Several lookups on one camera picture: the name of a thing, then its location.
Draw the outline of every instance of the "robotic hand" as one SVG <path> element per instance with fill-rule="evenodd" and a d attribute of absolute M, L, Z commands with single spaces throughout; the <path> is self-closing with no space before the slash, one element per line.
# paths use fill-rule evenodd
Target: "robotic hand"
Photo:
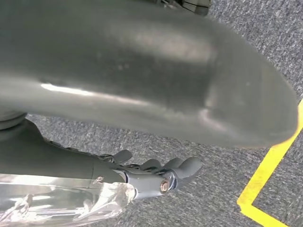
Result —
<path fill-rule="evenodd" d="M 35 124 L 0 131 L 0 227 L 79 226 L 120 214 L 133 200 L 190 181 L 199 158 L 123 165 L 128 150 L 94 155 L 43 138 Z"/>

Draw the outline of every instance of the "yellow floor marking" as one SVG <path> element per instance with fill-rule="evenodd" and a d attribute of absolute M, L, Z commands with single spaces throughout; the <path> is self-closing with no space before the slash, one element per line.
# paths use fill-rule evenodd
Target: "yellow floor marking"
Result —
<path fill-rule="evenodd" d="M 298 105 L 298 124 L 296 132 L 286 142 L 271 147 L 238 198 L 237 204 L 241 208 L 241 213 L 264 227 L 287 227 L 286 224 L 252 206 L 252 203 L 302 128 L 303 99 Z"/>

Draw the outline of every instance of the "gray metal tube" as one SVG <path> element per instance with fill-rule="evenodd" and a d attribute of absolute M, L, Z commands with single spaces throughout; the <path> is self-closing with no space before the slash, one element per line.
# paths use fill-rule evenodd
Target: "gray metal tube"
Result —
<path fill-rule="evenodd" d="M 0 105 L 227 147 L 297 127 L 295 95 L 218 23 L 131 0 L 2 0 Z"/>

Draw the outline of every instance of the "gray metal surface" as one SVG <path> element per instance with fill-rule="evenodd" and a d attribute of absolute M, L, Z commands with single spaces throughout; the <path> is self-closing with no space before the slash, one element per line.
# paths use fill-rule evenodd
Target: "gray metal surface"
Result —
<path fill-rule="evenodd" d="M 26 120 L 0 131 L 0 173 L 123 182 L 103 161 L 91 154 L 70 151 L 45 142 L 33 123 Z"/>
<path fill-rule="evenodd" d="M 280 73 L 212 20 L 131 0 L 0 6 L 1 105 L 224 147 L 297 126 Z"/>
<path fill-rule="evenodd" d="M 303 3 L 299 0 L 213 0 L 210 14 L 256 47 L 282 72 L 303 98 Z M 175 156 L 198 156 L 202 174 L 181 190 L 136 202 L 113 220 L 94 227 L 258 227 L 241 213 L 237 199 L 267 149 L 226 149 L 198 145 L 137 131 L 60 118 L 29 116 L 42 134 L 65 146 L 97 154 L 123 148 L 133 162 L 150 158 L 162 163 Z M 291 227 L 301 227 L 302 133 L 265 185 L 254 205 Z"/>

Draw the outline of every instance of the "screw head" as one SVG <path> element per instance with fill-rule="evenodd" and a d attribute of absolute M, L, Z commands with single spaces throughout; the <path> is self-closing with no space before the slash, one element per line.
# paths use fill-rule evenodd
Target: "screw head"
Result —
<path fill-rule="evenodd" d="M 162 193 L 166 193 L 169 189 L 169 182 L 168 180 L 163 180 L 161 183 L 160 190 Z"/>

